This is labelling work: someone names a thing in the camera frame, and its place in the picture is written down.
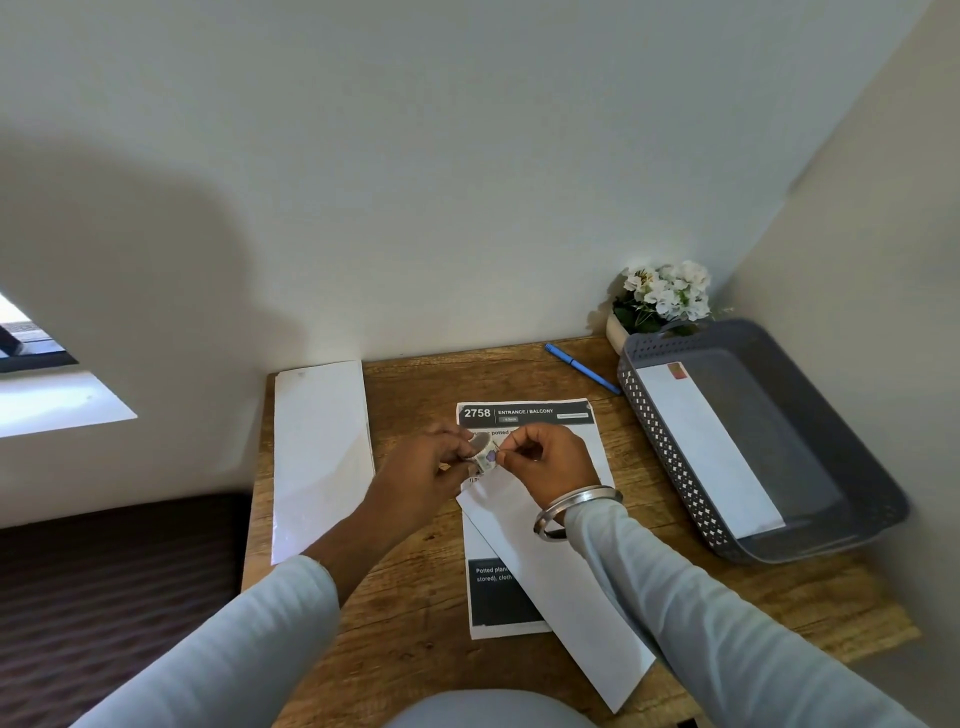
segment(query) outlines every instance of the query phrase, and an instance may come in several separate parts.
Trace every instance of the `window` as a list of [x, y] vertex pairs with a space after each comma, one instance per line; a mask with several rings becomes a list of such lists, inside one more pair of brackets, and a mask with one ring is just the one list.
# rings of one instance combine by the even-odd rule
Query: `window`
[[46, 331], [0, 296], [0, 374], [76, 363]]

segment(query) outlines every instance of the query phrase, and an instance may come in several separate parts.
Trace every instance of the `person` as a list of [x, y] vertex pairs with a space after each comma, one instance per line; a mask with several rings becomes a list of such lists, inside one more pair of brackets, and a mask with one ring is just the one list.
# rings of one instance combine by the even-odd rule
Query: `person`
[[[330, 646], [340, 608], [371, 567], [459, 493], [475, 468], [463, 461], [475, 454], [470, 434], [441, 424], [402, 441], [350, 516], [233, 599], [75, 726], [270, 726]], [[442, 469], [442, 463], [449, 467]], [[516, 429], [497, 463], [519, 478], [541, 508], [600, 482], [584, 442], [560, 425]], [[692, 566], [614, 500], [574, 506], [563, 519], [570, 544], [620, 614], [717, 726], [923, 725]], [[592, 723], [543, 695], [462, 691], [429, 697], [388, 725], [587, 728]]]

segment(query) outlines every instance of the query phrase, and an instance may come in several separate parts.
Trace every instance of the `perforated basket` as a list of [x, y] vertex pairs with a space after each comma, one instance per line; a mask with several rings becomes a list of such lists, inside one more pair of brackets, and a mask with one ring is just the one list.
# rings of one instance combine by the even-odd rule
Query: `perforated basket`
[[[684, 367], [777, 505], [784, 528], [736, 539], [664, 425], [636, 370]], [[690, 336], [634, 334], [617, 377], [704, 540], [740, 563], [851, 548], [902, 522], [900, 487], [796, 364], [758, 325], [731, 320]]]

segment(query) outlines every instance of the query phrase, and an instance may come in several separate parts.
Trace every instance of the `light blue sleeve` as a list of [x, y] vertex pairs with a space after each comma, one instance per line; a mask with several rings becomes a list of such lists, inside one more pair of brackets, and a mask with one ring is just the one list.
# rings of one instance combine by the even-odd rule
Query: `light blue sleeve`
[[694, 567], [611, 500], [567, 536], [604, 592], [720, 728], [921, 728], [896, 701]]
[[269, 728], [339, 621], [333, 579], [294, 556], [74, 726]]

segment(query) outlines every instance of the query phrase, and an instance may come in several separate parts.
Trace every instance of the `wooden tabletop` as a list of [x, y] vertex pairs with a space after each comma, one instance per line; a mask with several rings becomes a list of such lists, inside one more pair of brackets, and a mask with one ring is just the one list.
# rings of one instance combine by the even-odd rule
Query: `wooden tabletop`
[[[561, 347], [614, 381], [606, 339]], [[842, 662], [920, 636], [854, 551], [775, 567], [737, 566], [697, 536], [623, 397], [543, 350], [523, 344], [364, 364], [373, 458], [458, 401], [588, 397], [631, 516], [691, 562]], [[244, 589], [270, 570], [274, 501], [274, 377], [267, 383]], [[340, 635], [304, 678], [276, 726], [380, 726], [442, 691], [512, 688], [551, 695], [601, 725], [657, 726], [700, 713], [660, 663], [613, 716], [553, 634], [472, 641], [460, 508], [451, 501], [367, 576], [341, 616]]]

